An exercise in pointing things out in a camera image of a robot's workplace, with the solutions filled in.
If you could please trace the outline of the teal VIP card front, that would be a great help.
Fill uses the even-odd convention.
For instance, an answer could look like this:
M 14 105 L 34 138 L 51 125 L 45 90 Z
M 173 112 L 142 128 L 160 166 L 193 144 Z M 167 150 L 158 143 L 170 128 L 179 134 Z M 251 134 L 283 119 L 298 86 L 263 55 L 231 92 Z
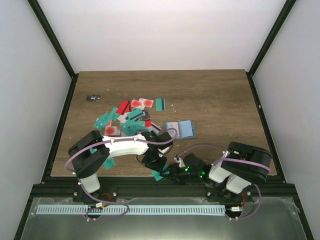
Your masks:
M 160 181 L 164 178 L 158 171 L 152 170 L 151 173 L 156 181 Z

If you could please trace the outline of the white card red pattern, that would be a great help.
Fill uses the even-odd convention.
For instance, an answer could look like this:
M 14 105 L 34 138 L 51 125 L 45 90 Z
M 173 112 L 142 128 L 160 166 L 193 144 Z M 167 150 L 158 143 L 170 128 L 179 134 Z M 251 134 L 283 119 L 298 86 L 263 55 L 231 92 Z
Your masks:
M 172 138 L 174 136 L 179 136 L 179 125 L 177 122 L 167 122 L 166 128 L 168 129 L 167 132 Z

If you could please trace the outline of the blue leather card holder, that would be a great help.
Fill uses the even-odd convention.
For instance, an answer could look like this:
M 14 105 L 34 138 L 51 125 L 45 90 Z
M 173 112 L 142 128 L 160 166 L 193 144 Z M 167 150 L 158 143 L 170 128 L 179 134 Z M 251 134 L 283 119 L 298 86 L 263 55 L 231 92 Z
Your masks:
M 176 139 L 192 139 L 196 137 L 196 127 L 191 120 L 165 122 L 164 129 L 176 129 Z

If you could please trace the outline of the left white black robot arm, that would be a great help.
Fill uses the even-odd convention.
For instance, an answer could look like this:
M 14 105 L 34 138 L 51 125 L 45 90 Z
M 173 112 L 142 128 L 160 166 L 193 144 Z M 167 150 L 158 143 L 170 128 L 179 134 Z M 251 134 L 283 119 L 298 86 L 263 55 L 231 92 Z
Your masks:
M 97 171 L 110 158 L 136 155 L 143 156 L 141 164 L 154 171 L 162 171 L 166 164 L 166 150 L 173 145 L 178 131 L 168 128 L 160 135 L 142 132 L 134 136 L 112 137 L 93 130 L 69 148 L 66 170 L 78 178 L 89 201 L 97 202 L 102 189 Z

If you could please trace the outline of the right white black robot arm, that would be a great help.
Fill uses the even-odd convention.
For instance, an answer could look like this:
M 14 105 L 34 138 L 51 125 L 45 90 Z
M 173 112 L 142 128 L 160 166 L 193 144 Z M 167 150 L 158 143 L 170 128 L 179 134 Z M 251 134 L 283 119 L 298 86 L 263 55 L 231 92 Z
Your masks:
M 210 188 L 222 191 L 229 202 L 236 200 L 250 185 L 263 185 L 271 172 L 272 154 L 264 148 L 232 141 L 222 157 L 213 163 L 206 163 L 194 153 L 165 167 L 160 175 L 175 184 L 200 181 Z

